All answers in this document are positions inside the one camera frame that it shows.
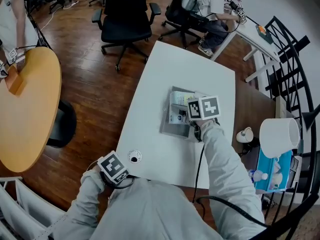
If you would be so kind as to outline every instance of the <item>table leg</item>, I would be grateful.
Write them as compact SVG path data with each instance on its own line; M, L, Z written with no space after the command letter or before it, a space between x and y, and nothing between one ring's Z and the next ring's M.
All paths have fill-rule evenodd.
M48 146L62 148L73 138L77 127L77 116L72 105L64 100L59 101L53 129L47 141Z
M277 64L277 61L275 60L270 60L267 64L265 64L262 68L260 68L259 70L257 70L256 72L254 72L253 74L249 75L245 81L248 83L250 82L252 79L255 79L258 75L260 75L261 73L265 72L268 68L271 68L273 65Z
M218 56L222 53L222 51L227 47L227 45L230 43L230 41L235 37L235 35L236 35L236 31L230 33L226 37L226 39L224 39L224 41L220 45L219 49L216 50L216 52L213 54L213 56L210 58L210 60L215 61L216 58L218 58Z
M250 51L244 58L243 60L246 62L247 60L249 60L255 53L256 51L258 51L257 48L253 48L252 51Z

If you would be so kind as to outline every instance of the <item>white table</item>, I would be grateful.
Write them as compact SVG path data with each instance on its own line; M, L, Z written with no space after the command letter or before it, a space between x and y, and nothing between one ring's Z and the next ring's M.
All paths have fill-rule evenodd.
M203 143L160 133L172 86L218 95L222 113L218 120L232 143L235 72L190 51L157 41L135 91L116 153L131 175L194 187ZM129 161L131 150L141 152L140 163ZM205 156L203 158L198 187L207 189L208 165Z
M234 22L234 28L236 28L237 26L238 23ZM250 82L252 79L256 78L259 74L265 72L267 69L274 66L276 63L280 62L280 58L278 56L275 44L269 44L266 40L259 36L258 31L256 29L256 24L250 19L247 19L247 22L245 24L240 24L236 31L231 32L227 36L227 38L220 45L219 49L211 57L212 61L216 60L216 58L226 48L226 46L235 37L235 35L239 35L240 37L242 37L242 39L244 39L247 43L254 47L253 50L243 58L244 61L250 59L257 51L260 51L265 56L270 58L270 61L266 65L264 65L259 70L257 69L255 73L251 74L245 79L247 83Z

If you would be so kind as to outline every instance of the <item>blue tissue box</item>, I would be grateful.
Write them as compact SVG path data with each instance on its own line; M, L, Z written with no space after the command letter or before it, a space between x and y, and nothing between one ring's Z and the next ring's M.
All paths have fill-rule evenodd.
M282 173L282 176L283 176L282 182L279 185L279 188L270 189L270 184L271 184L272 176L274 173L274 165L275 165L276 158L266 157L265 154L263 153L262 149L260 148L257 170L260 170L263 173L268 174L268 179L255 182L254 187L257 190L263 190L263 191L266 191L269 193L285 191L286 186L287 186L287 182L289 179L290 163L291 163L292 155L293 155L293 152L292 152L292 150L290 150L286 153L283 153L279 157L278 163L281 167L279 173Z

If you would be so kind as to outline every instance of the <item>person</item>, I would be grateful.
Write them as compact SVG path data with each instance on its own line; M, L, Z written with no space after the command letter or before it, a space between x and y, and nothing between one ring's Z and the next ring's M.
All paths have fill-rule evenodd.
M233 203L264 222L261 200L223 129L213 120L200 121L198 125L208 164L209 194ZM98 224L98 194L105 188L99 171L96 166L83 174L76 200L65 220L57 224L54 233L58 239L247 240L265 229L232 208L210 200L216 232L202 220L181 189L144 178L136 178L133 185L125 189L115 189Z
M33 47L21 48L26 46L36 46L38 35L30 20L26 16L24 0L0 0L0 60L11 64L9 53L16 49L17 69L21 70L24 66L25 52Z
M210 21L204 26L208 31L206 36L199 42L198 49L207 56L213 56L216 48L228 36L228 27L224 20L239 22L238 15L224 13L225 0L197 0L198 14L207 17Z

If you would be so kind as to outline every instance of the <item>bottle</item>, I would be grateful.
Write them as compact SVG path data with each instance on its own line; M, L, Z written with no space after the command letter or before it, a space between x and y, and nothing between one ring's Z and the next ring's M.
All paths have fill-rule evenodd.
M249 177L252 180L252 183L259 182L259 181L265 181L268 179L268 173L263 173L260 170L248 170Z

